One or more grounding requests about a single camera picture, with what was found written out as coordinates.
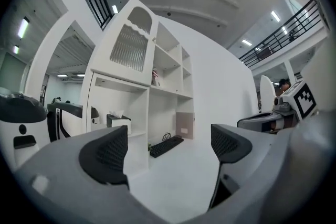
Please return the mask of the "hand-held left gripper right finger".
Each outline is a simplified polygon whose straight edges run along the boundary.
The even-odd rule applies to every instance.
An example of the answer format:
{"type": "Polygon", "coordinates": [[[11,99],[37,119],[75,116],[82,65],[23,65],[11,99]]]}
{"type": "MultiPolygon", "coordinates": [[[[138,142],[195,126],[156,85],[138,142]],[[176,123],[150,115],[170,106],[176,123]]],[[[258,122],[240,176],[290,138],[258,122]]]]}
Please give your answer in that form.
{"type": "Polygon", "coordinates": [[[219,125],[211,125],[211,147],[220,164],[237,163],[253,149],[250,140],[219,125]]]}

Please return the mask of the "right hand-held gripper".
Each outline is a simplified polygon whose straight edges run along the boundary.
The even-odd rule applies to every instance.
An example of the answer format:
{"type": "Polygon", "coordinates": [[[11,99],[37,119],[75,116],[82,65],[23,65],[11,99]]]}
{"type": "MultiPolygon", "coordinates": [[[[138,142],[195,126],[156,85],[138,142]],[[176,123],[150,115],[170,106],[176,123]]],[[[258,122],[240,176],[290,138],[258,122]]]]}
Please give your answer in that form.
{"type": "MultiPolygon", "coordinates": [[[[308,84],[298,81],[281,96],[275,97],[273,109],[284,119],[284,128],[295,127],[300,121],[316,115],[318,107],[308,84]]],[[[252,131],[270,131],[274,114],[258,113],[249,118],[240,119],[237,127],[252,131]]]]}

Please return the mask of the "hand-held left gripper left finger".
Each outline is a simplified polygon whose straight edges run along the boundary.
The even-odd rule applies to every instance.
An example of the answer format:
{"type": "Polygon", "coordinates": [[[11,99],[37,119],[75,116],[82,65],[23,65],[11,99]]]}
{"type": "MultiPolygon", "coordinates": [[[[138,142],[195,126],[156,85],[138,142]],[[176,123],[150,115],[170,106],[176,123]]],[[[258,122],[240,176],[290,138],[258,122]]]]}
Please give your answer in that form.
{"type": "Polygon", "coordinates": [[[107,128],[107,134],[87,143],[79,152],[84,172],[101,184],[127,185],[123,172],[128,151],[128,127],[107,128]]]}

